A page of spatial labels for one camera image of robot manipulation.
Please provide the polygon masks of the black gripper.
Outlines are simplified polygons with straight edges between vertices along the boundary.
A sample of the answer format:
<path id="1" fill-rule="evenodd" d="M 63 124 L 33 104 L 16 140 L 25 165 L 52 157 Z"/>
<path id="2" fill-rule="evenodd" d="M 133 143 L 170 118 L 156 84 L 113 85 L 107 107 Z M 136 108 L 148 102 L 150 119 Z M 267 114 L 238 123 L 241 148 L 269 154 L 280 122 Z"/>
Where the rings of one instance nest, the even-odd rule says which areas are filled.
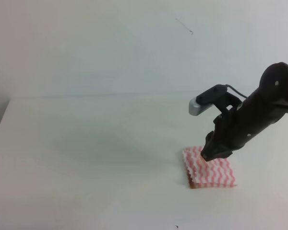
<path id="1" fill-rule="evenodd" d="M 205 161 L 226 159 L 259 134 L 259 99 L 248 97 L 237 109 L 214 119 L 215 129 L 205 137 L 201 156 Z"/>

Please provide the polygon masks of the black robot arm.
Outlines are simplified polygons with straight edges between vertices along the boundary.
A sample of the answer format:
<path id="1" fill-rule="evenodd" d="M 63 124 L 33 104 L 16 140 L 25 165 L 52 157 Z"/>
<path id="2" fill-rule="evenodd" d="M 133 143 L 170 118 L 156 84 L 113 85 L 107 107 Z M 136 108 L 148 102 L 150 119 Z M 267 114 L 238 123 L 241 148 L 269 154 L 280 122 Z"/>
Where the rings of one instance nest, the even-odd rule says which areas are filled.
<path id="1" fill-rule="evenodd" d="M 288 113 L 288 64 L 269 66 L 258 88 L 244 101 L 218 84 L 196 97 L 199 105 L 214 105 L 221 112 L 207 134 L 201 156 L 205 161 L 227 158 Z"/>

